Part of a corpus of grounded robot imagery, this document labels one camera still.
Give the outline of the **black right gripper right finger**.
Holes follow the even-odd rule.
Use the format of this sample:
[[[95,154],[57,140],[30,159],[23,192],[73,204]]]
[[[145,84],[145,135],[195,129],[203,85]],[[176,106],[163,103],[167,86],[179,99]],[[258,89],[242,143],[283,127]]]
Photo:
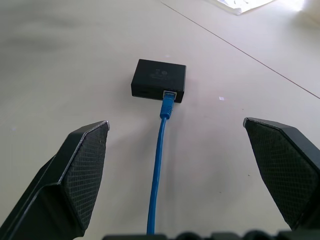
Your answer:
[[[246,117],[260,176],[292,230],[320,230],[320,149],[297,128]]]

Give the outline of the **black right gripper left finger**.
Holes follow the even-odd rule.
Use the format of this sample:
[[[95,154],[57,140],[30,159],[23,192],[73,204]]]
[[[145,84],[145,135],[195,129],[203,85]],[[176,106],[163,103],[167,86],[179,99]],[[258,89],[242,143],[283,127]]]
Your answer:
[[[0,240],[74,240],[83,237],[100,189],[110,124],[71,132],[37,172],[0,227]]]

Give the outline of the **small black network box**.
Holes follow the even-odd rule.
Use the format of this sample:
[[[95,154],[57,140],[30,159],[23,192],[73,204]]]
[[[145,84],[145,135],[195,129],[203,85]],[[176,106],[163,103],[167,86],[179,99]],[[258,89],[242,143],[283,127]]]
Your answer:
[[[161,101],[165,91],[173,92],[174,101],[180,104],[185,93],[186,72],[186,65],[139,59],[131,82],[131,94]]]

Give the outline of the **white crumpled sheet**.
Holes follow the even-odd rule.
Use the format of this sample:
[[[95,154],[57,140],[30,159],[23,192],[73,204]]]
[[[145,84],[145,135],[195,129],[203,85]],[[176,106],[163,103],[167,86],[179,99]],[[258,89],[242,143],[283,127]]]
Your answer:
[[[215,0],[215,3],[233,15],[239,16],[273,1],[274,0]]]

